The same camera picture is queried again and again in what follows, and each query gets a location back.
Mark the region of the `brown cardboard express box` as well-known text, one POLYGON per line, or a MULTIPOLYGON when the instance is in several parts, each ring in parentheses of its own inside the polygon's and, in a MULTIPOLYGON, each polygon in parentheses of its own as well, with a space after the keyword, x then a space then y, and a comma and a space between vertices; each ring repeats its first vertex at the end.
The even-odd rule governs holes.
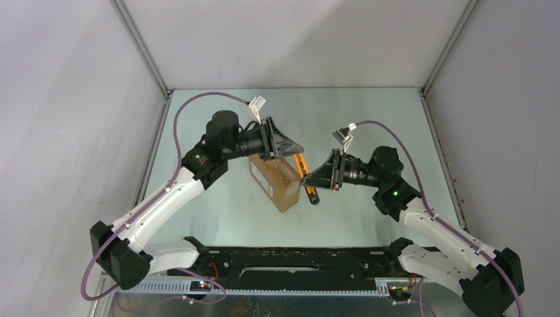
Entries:
POLYGON ((300 175, 285 158, 262 160, 249 157, 250 173, 280 213, 299 202, 300 175))

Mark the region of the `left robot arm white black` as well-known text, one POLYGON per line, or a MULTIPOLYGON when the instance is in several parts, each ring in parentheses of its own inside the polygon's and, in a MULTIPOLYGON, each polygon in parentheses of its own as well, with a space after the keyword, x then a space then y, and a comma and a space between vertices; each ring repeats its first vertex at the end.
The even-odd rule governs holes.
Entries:
POLYGON ((252 155, 274 160, 304 151, 270 117, 246 129, 238 121, 231 110, 214 113, 201 141, 180 156, 169 180, 112 224, 99 221, 92 226, 96 262, 119 288, 132 289, 146 276, 170 269, 184 268, 193 275, 206 272, 207 250, 195 238, 155 245, 149 240, 175 212, 225 174, 230 160, 252 155))

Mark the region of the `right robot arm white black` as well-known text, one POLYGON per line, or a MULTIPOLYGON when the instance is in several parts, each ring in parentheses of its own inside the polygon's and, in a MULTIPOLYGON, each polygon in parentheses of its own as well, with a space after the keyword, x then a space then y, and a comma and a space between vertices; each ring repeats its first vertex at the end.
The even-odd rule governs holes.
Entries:
POLYGON ((303 186, 339 190, 344 184, 377 189, 372 200, 393 220, 420 232, 438 249, 430 252, 407 238, 385 249, 385 270, 406 271, 460 296, 476 316, 502 316, 524 292, 520 258, 509 248, 485 244, 425 204, 425 196, 401 176, 395 148, 377 147, 368 162, 333 149, 327 161, 302 179, 303 186))

